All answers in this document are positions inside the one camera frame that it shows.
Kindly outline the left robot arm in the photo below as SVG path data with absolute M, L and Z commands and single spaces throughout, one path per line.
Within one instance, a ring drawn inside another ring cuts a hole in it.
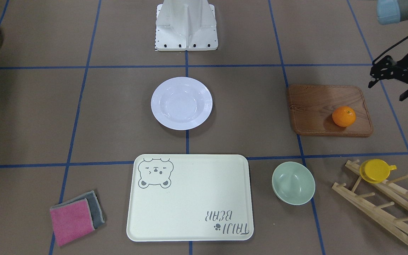
M 376 13 L 378 22 L 382 25 L 408 21 L 408 0 L 379 0 L 377 1 Z M 395 61 L 390 55 L 386 55 L 388 51 L 407 39 L 408 36 L 401 39 L 372 61 L 370 69 L 371 81 L 368 88 L 374 87 L 381 80 L 390 79 L 408 84 L 408 53 L 399 61 Z M 407 98 L 408 89 L 400 95 L 399 100 L 404 101 Z

